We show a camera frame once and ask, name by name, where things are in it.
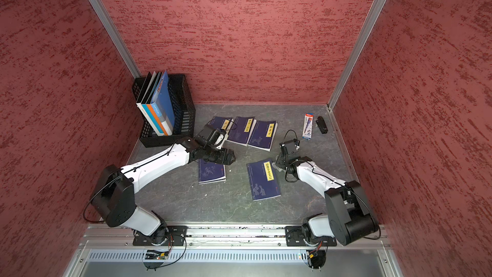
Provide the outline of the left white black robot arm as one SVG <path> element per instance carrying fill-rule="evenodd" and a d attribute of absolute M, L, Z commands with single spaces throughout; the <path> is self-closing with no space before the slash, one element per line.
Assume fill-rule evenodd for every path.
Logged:
<path fill-rule="evenodd" d="M 161 246 L 170 241 L 165 220 L 139 207 L 135 203 L 135 195 L 164 174 L 196 160 L 231 165 L 236 156 L 231 149 L 219 149 L 184 137 L 166 150 L 135 164 L 123 167 L 109 165 L 101 173 L 88 205 L 95 208 L 109 227 L 131 228 L 150 244 Z"/>

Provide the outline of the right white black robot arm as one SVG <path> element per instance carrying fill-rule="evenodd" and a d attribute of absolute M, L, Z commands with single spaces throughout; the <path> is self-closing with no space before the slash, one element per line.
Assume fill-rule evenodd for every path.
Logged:
<path fill-rule="evenodd" d="M 309 185 L 325 199 L 326 213 L 309 217 L 301 226 L 308 245 L 318 245 L 325 237 L 334 238 L 343 246 L 381 237 L 379 222 L 359 182 L 336 178 L 297 153 L 280 154 L 275 167 Z"/>

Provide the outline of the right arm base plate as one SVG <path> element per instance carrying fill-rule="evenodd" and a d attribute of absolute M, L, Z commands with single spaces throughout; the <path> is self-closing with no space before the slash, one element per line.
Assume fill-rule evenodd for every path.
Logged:
<path fill-rule="evenodd" d="M 286 226 L 286 244 L 289 247 L 335 247 L 338 245 L 336 239 L 330 236 L 313 237 L 303 226 Z"/>

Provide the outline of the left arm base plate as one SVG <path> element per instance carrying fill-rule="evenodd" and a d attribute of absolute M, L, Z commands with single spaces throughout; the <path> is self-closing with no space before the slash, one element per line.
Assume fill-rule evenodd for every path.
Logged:
<path fill-rule="evenodd" d="M 158 230 L 157 234 L 145 236 L 134 231 L 133 246 L 151 246 L 156 248 L 182 247 L 187 236 L 187 226 L 168 226 L 165 230 Z"/>

